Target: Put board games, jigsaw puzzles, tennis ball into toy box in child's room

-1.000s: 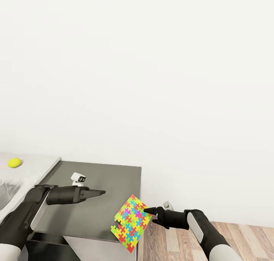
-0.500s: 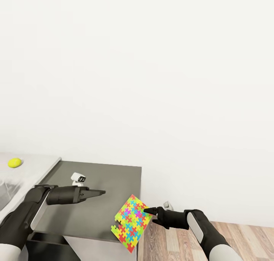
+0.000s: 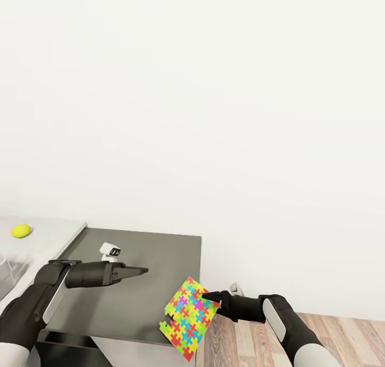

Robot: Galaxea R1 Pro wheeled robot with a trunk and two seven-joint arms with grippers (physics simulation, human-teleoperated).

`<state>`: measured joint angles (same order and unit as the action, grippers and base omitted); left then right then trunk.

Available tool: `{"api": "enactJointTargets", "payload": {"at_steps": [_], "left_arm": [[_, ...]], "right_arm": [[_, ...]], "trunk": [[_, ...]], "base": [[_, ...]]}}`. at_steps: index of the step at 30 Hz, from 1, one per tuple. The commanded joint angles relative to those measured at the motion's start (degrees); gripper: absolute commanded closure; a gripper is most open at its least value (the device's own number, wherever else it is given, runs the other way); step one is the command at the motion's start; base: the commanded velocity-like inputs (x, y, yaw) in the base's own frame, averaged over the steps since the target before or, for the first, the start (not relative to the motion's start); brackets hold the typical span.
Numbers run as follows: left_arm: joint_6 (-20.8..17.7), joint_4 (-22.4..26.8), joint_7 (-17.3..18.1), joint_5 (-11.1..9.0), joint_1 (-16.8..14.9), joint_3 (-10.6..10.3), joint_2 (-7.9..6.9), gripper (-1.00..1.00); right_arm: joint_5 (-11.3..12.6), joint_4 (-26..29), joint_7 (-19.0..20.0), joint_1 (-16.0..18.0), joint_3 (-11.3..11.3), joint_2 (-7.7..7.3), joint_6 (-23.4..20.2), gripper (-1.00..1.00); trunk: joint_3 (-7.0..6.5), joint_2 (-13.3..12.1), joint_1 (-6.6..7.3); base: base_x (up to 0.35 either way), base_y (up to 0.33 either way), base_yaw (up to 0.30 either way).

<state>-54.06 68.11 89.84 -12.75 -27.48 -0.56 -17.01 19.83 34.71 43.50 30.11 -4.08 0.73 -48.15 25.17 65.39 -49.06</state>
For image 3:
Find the tennis ball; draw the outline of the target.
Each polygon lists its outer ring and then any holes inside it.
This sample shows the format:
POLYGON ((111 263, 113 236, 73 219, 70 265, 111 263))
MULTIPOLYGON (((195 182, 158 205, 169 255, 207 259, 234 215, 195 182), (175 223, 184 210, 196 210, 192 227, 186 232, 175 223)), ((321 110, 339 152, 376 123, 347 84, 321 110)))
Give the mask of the tennis ball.
POLYGON ((31 232, 30 226, 28 224, 20 224, 13 228, 11 235, 14 238, 23 238, 31 232))

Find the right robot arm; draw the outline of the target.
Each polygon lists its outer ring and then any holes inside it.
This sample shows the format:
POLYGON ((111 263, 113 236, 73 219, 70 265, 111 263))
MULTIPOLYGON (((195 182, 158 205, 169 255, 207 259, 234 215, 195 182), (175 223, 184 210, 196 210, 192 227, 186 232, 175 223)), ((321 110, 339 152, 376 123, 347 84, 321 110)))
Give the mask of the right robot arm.
POLYGON ((235 323, 238 320, 265 323, 267 319, 292 367, 342 367, 282 295, 244 297, 237 282, 229 289, 231 293, 227 290, 208 292, 202 298, 221 302, 217 314, 235 323))

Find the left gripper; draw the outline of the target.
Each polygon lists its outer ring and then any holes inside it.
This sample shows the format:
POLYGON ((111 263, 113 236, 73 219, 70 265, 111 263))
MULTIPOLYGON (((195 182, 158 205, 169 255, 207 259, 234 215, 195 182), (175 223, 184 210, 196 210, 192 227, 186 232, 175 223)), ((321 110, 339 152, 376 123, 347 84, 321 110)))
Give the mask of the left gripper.
POLYGON ((90 262, 83 273, 83 286, 111 286, 124 278, 134 277, 149 272, 148 268, 126 266, 123 262, 90 262))

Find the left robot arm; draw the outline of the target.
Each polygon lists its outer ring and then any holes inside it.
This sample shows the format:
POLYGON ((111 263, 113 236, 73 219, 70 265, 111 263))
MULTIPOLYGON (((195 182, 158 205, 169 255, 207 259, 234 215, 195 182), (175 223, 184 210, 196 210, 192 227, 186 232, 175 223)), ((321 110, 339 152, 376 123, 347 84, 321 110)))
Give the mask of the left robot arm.
POLYGON ((102 262, 52 259, 36 274, 34 284, 10 302, 0 315, 0 367, 23 367, 41 329, 46 328, 68 288, 111 286, 149 272, 126 266, 115 257, 121 249, 104 243, 102 262))

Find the jigsaw puzzle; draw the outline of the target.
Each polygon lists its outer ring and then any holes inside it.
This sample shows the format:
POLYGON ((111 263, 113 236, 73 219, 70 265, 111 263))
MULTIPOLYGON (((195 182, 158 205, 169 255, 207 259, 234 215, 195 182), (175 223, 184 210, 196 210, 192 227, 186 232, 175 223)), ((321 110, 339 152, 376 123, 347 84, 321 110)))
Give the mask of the jigsaw puzzle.
POLYGON ((208 290, 188 277, 165 308, 165 315, 174 317, 174 321, 170 321, 172 325, 166 327, 166 322, 159 323, 160 330, 188 363, 221 305, 202 298, 205 293, 208 290))

